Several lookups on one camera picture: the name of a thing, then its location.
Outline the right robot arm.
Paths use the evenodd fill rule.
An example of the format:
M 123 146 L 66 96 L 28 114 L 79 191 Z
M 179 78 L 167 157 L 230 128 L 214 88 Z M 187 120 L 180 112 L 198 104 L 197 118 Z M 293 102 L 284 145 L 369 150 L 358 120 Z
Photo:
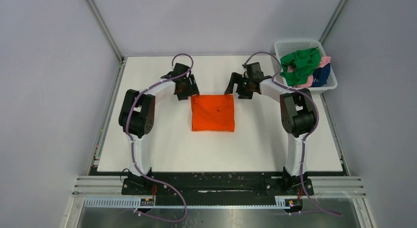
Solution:
M 288 150 L 280 187 L 293 195 L 307 182 L 306 150 L 309 136 L 317 128 L 319 117 L 311 92 L 293 89 L 265 76 L 258 62 L 244 64 L 245 73 L 233 72 L 225 94 L 236 92 L 239 99 L 251 99 L 254 93 L 265 95 L 280 104 L 281 123 L 288 134 Z

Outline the orange t-shirt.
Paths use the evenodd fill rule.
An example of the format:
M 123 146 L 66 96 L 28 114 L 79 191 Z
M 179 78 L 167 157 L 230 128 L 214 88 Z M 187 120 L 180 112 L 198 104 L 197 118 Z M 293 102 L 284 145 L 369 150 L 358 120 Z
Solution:
M 234 96 L 194 95 L 191 97 L 191 130 L 235 131 Z

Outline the navy blue t-shirt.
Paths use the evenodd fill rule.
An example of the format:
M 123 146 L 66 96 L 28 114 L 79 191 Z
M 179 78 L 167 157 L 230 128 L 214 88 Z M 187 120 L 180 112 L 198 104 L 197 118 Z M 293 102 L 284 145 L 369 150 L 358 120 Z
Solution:
M 331 64 L 328 63 L 324 67 L 318 67 L 313 73 L 313 83 L 311 87 L 323 87 L 328 80 L 331 71 Z

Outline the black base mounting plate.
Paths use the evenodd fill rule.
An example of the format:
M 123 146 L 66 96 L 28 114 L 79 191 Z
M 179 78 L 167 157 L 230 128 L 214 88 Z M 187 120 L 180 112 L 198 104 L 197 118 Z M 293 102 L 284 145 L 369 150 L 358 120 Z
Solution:
M 129 179 L 123 180 L 130 188 L 122 195 L 150 196 L 157 205 L 266 205 L 275 196 L 302 199 L 314 195 L 311 179 L 304 187 L 283 190 L 283 172 L 151 172 L 152 178 L 167 182 L 168 188 L 149 180 L 143 186 Z

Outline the aluminium frame rail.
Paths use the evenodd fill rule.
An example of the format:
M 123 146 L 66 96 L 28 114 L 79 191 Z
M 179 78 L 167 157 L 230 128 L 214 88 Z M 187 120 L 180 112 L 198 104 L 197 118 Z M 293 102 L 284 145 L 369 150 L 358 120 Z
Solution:
M 76 195 L 121 195 L 124 177 L 118 176 L 79 176 L 73 194 Z M 310 177 L 315 196 L 366 197 L 366 190 L 358 176 L 312 176 Z

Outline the green t-shirt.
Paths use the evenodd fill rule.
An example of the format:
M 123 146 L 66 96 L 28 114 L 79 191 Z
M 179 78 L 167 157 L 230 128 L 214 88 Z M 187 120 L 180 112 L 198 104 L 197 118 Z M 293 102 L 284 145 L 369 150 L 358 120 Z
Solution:
M 321 54 L 318 47 L 305 50 L 297 50 L 283 56 L 281 61 L 282 72 L 280 75 L 286 80 L 288 86 L 306 84 L 308 78 L 313 75 L 319 66 Z

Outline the white plastic basket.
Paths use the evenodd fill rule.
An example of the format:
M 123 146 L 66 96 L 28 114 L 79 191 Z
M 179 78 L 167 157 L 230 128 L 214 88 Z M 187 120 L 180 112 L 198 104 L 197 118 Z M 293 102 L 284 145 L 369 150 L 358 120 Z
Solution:
M 305 50 L 308 48 L 318 48 L 321 56 L 326 56 L 322 44 L 317 40 L 293 39 L 275 41 L 274 49 L 278 58 L 288 55 L 297 50 Z M 310 87 L 311 92 L 323 93 L 326 90 L 335 89 L 338 85 L 333 69 L 330 67 L 330 72 L 326 81 L 322 86 Z

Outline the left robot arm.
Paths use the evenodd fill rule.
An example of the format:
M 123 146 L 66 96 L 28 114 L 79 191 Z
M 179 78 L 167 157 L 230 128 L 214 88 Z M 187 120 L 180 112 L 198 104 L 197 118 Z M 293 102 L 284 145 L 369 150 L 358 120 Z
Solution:
M 171 95 L 177 96 L 179 100 L 187 100 L 199 93 L 191 70 L 190 66 L 176 63 L 172 71 L 150 87 L 143 90 L 129 89 L 125 93 L 118 122 L 129 144 L 128 177 L 134 182 L 133 186 L 140 194 L 150 192 L 152 183 L 173 188 L 171 184 L 149 175 L 151 163 L 149 151 L 146 149 L 146 135 L 153 129 L 155 107 L 159 101 Z

